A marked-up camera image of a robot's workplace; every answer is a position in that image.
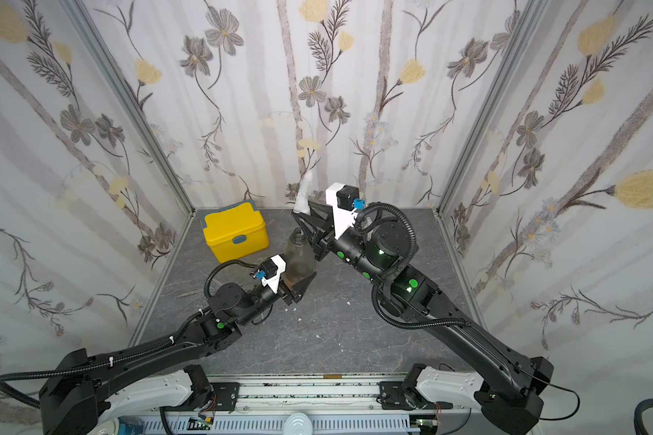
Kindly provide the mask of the clear spray nozzle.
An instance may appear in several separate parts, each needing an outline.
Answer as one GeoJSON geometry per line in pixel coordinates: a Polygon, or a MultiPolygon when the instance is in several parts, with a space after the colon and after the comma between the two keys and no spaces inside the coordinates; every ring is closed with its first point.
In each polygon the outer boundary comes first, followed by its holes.
{"type": "Polygon", "coordinates": [[[297,192],[297,196],[295,198],[295,204],[293,207],[293,212],[295,214],[305,214],[309,215],[310,214],[310,206],[309,206],[309,194],[311,190],[311,183],[314,180],[314,173],[312,170],[307,170],[304,176],[301,179],[301,182],[299,183],[299,191],[297,192]]]}

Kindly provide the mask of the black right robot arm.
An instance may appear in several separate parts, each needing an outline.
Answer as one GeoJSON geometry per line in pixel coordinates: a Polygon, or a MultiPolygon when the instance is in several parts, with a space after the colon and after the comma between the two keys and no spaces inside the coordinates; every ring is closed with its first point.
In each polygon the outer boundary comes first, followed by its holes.
{"type": "Polygon", "coordinates": [[[424,330],[466,361],[482,379],[468,394],[471,404],[488,422],[507,434],[527,434],[541,421],[541,394],[551,384],[553,365],[503,344],[412,266],[418,245],[402,210],[382,202],[362,210],[315,202],[308,208],[292,217],[316,259],[339,256],[371,283],[371,304],[383,321],[424,330]]]}

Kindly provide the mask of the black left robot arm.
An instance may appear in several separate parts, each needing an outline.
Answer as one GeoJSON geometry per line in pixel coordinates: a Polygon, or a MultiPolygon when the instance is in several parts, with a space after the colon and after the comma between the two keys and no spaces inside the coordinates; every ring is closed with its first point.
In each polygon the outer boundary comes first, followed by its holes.
{"type": "Polygon", "coordinates": [[[280,278],[276,290],[257,285],[250,292],[226,283],[210,296],[207,307],[167,336],[99,355],[88,355],[85,349],[65,355],[39,392],[44,433],[92,431],[114,413],[117,393],[156,373],[227,349],[241,338],[241,326],[275,302],[299,302],[314,278],[310,274],[293,286],[280,278]]]}

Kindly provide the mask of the yellow plastic storage box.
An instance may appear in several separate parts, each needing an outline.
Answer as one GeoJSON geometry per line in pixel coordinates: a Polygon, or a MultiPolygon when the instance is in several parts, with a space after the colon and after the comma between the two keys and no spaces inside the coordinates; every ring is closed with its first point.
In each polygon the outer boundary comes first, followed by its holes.
{"type": "Polygon", "coordinates": [[[202,232],[221,264],[270,246],[266,222],[251,199],[207,213],[202,232]]]}

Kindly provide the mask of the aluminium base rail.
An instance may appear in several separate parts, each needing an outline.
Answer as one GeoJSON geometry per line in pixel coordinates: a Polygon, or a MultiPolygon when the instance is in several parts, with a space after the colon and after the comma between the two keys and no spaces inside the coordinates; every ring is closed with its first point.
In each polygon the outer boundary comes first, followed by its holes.
{"type": "Polygon", "coordinates": [[[207,411],[136,411],[143,434],[498,434],[473,395],[476,373],[215,375],[207,411]]]}

